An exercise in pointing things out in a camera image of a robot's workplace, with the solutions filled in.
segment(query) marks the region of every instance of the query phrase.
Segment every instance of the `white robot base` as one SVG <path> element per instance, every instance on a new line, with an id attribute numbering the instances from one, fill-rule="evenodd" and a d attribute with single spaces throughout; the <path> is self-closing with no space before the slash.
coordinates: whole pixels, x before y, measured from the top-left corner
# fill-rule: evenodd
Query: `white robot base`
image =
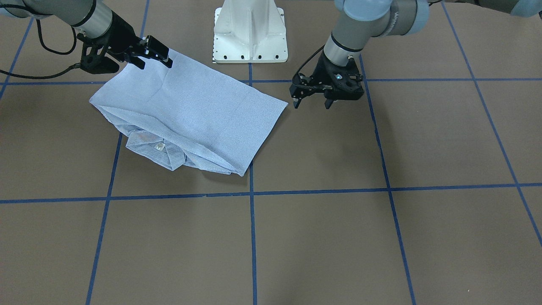
<path id="1" fill-rule="evenodd" d="M 225 0 L 215 10 L 213 62 L 270 63 L 288 59 L 284 10 L 273 0 Z"/>

